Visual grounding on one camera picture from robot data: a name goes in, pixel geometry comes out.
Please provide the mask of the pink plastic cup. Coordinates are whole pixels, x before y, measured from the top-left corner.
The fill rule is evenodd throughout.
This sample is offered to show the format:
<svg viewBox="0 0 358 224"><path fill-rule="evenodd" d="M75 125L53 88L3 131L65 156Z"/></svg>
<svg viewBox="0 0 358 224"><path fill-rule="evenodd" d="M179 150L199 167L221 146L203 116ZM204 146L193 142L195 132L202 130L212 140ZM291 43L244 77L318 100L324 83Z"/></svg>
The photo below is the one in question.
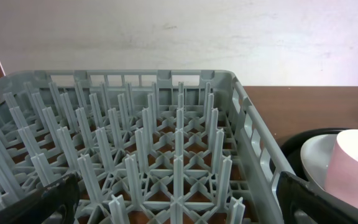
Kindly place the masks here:
<svg viewBox="0 0 358 224"><path fill-rule="evenodd" d="M337 135L324 190L358 208L358 129L348 129Z"/></svg>

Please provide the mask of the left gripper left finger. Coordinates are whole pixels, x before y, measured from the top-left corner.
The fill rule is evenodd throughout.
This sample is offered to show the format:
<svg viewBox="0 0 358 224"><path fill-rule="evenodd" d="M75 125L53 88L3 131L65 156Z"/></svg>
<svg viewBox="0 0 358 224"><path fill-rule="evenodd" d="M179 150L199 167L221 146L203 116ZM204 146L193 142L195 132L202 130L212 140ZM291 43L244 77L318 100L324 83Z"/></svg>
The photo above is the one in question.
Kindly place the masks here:
<svg viewBox="0 0 358 224"><path fill-rule="evenodd" d="M68 174L0 211L0 223L42 223L53 213L73 223L80 200L78 176Z"/></svg>

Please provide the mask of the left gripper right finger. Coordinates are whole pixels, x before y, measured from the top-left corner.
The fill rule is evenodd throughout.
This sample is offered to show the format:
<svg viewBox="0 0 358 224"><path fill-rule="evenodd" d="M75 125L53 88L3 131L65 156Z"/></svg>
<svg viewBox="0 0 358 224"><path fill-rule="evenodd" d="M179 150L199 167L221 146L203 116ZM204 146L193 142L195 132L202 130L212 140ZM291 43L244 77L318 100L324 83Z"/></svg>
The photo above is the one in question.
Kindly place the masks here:
<svg viewBox="0 0 358 224"><path fill-rule="evenodd" d="M285 223L356 223L358 208L290 172L281 172L276 194Z"/></svg>

